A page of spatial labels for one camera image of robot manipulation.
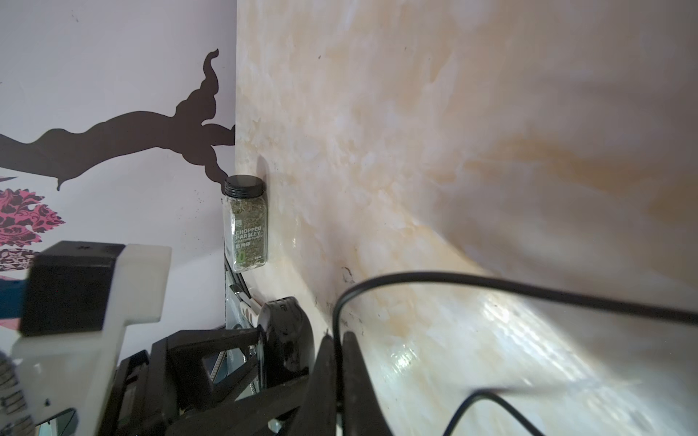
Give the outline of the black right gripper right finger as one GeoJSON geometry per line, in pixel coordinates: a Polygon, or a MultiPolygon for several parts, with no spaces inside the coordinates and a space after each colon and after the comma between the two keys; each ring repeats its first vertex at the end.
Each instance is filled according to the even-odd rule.
{"type": "Polygon", "coordinates": [[[342,423],[345,435],[392,435],[372,385],[358,339],[342,343],[342,423]]]}

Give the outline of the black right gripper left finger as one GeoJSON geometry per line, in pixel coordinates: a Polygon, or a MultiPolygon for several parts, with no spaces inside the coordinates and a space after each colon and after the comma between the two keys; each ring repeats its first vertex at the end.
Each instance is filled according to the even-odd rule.
{"type": "Polygon", "coordinates": [[[337,419],[337,363],[334,338],[327,334],[320,343],[305,396],[286,435],[335,436],[337,419]]]}

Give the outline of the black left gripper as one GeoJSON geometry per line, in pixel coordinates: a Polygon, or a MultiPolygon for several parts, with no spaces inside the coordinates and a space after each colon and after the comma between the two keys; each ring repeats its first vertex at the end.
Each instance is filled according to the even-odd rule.
{"type": "Polygon", "coordinates": [[[269,435],[268,423],[291,417],[310,369],[285,368],[264,352],[259,329],[180,331],[118,366],[100,435],[269,435]],[[245,362],[220,383],[205,358],[240,350],[245,362]]]}

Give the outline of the black shaver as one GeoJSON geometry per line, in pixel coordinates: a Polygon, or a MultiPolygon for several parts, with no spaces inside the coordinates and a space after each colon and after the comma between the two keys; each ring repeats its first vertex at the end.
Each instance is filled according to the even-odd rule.
{"type": "Polygon", "coordinates": [[[316,359],[312,325],[294,296],[267,302],[258,316],[263,390],[310,374],[316,359]]]}

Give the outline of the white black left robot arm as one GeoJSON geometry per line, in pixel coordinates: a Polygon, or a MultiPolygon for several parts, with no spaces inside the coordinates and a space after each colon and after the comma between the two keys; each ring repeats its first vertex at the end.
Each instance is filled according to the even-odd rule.
{"type": "Polygon", "coordinates": [[[172,251],[63,241],[34,259],[19,338],[1,357],[1,432],[67,415],[78,435],[267,435],[299,408],[314,366],[293,297],[236,330],[180,331],[127,359],[127,327],[161,319],[172,251]]]}

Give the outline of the glass spice jar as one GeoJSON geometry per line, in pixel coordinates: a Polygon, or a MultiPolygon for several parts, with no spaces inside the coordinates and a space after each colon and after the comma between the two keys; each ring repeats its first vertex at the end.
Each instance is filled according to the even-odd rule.
{"type": "Polygon", "coordinates": [[[225,261],[234,274],[267,261],[268,207],[265,182],[254,175],[236,174],[224,184],[225,261]]]}

